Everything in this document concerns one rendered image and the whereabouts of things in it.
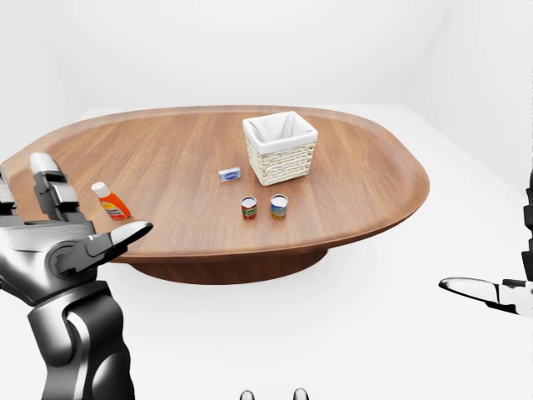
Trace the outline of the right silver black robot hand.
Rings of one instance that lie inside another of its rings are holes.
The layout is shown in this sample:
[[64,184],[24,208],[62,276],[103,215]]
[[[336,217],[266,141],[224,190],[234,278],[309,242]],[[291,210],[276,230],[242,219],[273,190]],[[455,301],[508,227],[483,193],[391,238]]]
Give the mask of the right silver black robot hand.
[[483,302],[487,307],[533,318],[533,170],[526,189],[528,204],[524,206],[525,226],[531,231],[528,249],[521,253],[526,280],[504,279],[502,283],[467,277],[449,277],[439,287],[460,296]]

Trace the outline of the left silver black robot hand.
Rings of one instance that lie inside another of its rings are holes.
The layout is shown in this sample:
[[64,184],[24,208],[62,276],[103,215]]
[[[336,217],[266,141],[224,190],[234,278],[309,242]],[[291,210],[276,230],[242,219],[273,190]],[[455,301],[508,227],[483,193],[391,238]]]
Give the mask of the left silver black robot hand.
[[34,152],[30,166],[34,193],[47,219],[22,220],[0,167],[0,289],[35,307],[95,281],[99,266],[124,254],[153,225],[136,221],[97,233],[55,160]]

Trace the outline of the woven basket with white liner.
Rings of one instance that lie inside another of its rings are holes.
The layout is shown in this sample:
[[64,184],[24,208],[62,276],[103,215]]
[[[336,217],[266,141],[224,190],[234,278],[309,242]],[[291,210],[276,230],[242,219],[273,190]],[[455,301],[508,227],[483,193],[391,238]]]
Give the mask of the woven basket with white liner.
[[306,176],[316,148],[318,131],[293,111],[242,121],[247,154],[263,186]]

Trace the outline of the orange bottle with white cap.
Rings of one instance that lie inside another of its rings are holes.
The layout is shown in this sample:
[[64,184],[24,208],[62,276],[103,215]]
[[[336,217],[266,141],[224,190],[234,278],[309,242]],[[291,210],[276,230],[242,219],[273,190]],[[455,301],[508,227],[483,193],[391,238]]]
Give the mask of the orange bottle with white cap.
[[131,212],[125,203],[104,182],[95,182],[91,189],[97,195],[102,208],[111,219],[125,220],[131,217]]

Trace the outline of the blue yellow labelled tin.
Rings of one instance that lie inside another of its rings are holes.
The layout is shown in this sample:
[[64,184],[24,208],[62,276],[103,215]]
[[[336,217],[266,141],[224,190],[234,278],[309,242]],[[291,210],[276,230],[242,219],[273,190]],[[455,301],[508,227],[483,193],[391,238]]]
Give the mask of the blue yellow labelled tin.
[[271,216],[276,220],[286,217],[288,197],[283,194],[276,194],[271,197]]

